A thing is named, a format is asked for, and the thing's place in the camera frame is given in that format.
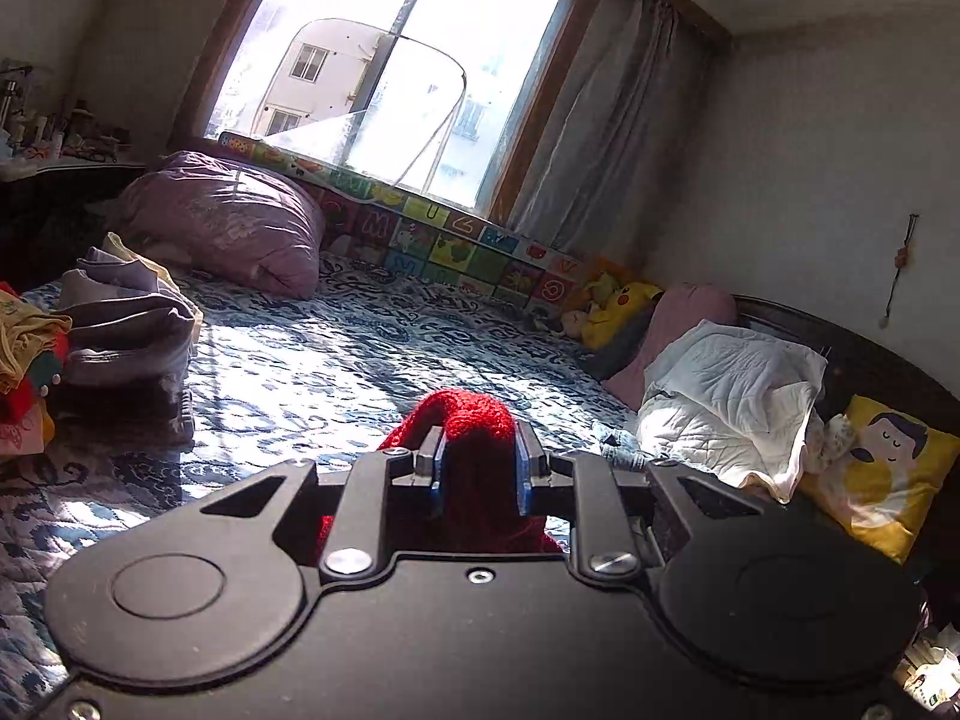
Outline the grey curtain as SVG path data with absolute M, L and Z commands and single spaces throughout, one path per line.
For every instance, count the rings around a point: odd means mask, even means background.
M 579 259 L 643 265 L 679 192 L 715 46 L 667 0 L 602 0 L 509 215 Z

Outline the blue white patterned quilt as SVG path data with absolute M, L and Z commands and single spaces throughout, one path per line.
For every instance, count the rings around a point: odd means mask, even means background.
M 194 434 L 59 426 L 2 466 L 2 712 L 64 681 L 44 621 L 50 574 L 76 551 L 284 461 L 345 470 L 441 388 L 491 395 L 551 450 L 596 449 L 635 418 L 569 341 L 455 289 L 327 255 L 286 299 L 179 273 L 203 314 L 185 385 Z

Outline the window with wooden frame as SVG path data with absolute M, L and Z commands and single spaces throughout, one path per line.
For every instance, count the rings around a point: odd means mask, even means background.
M 505 221 L 599 0 L 228 0 L 171 142 L 238 132 Z

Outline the hanging wall ornament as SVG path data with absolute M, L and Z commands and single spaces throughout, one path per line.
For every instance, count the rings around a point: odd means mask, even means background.
M 878 328 L 880 328 L 880 330 L 885 330 L 885 328 L 889 327 L 890 319 L 892 318 L 893 301 L 895 301 L 896 288 L 898 288 L 898 283 L 900 283 L 900 278 L 901 275 L 903 275 L 903 271 L 907 270 L 907 266 L 910 265 L 911 246 L 913 245 L 914 233 L 916 232 L 916 226 L 918 226 L 919 218 L 921 218 L 919 213 L 910 213 L 908 215 L 908 224 L 907 229 L 905 229 L 905 236 L 903 236 L 903 241 L 901 241 L 900 247 L 898 247 L 898 250 L 895 254 L 895 273 L 893 273 L 889 294 L 887 294 L 887 300 L 885 301 L 884 314 L 882 314 L 880 319 L 878 319 Z

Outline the yellow cartoon cushion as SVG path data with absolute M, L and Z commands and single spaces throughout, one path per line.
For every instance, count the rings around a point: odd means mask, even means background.
M 872 398 L 854 395 L 843 418 L 851 447 L 799 489 L 855 539 L 907 561 L 958 457 L 958 437 Z

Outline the purple pillow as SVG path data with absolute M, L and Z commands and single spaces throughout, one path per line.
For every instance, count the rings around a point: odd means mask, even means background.
M 124 188 L 107 226 L 140 254 L 287 298 L 317 289 L 325 220 L 265 169 L 176 151 Z

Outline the pink pillow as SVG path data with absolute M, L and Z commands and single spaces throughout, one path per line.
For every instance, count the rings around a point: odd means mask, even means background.
M 636 355 L 615 376 L 604 382 L 605 390 L 630 410 L 638 410 L 646 388 L 646 367 L 672 341 L 697 327 L 702 320 L 736 325 L 736 301 L 724 289 L 711 284 L 679 284 L 667 289 L 652 312 L 651 322 Z

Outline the colourful alphabet foam mat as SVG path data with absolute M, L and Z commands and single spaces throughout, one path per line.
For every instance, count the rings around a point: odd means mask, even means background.
M 301 185 L 325 216 L 327 249 L 549 319 L 584 304 L 583 262 L 470 211 L 239 133 L 218 146 Z

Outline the dark wooden headboard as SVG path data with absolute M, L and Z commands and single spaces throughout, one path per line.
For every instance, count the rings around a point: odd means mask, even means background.
M 828 419 L 850 405 L 854 395 L 872 398 L 942 433 L 958 434 L 958 400 L 923 369 L 868 338 L 802 310 L 736 294 L 742 327 L 771 332 L 805 344 L 827 361 L 825 394 L 817 410 Z M 932 501 L 907 567 L 916 578 L 946 578 L 958 566 L 958 463 Z

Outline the red knitted sweater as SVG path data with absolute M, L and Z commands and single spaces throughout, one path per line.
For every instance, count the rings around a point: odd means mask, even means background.
M 490 395 L 438 390 L 379 444 L 420 449 L 433 427 L 448 439 L 441 460 L 443 512 L 387 517 L 389 553 L 558 554 L 542 517 L 517 512 L 516 422 Z

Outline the yellow plush toy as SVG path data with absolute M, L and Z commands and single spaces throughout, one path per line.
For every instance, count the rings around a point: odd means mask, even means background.
M 630 268 L 610 260 L 594 260 L 571 310 L 562 315 L 563 335 L 589 351 L 599 351 L 661 294 L 662 288 L 638 280 Z

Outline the grey folded clothes pile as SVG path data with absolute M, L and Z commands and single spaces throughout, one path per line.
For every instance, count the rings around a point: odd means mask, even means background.
M 108 232 L 60 278 L 57 310 L 71 328 L 52 411 L 68 438 L 189 444 L 185 378 L 203 314 L 169 271 Z

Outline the yellow garment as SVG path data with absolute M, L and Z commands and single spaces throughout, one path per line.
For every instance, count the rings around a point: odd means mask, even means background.
M 20 385 L 29 366 L 44 351 L 52 351 L 53 342 L 70 332 L 71 318 L 48 314 L 8 291 L 0 304 L 0 387 L 8 395 Z

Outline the white folded duvet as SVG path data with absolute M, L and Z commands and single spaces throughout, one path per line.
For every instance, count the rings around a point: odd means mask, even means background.
M 704 320 L 644 369 L 636 440 L 647 455 L 786 504 L 804 473 L 825 369 L 804 344 Z

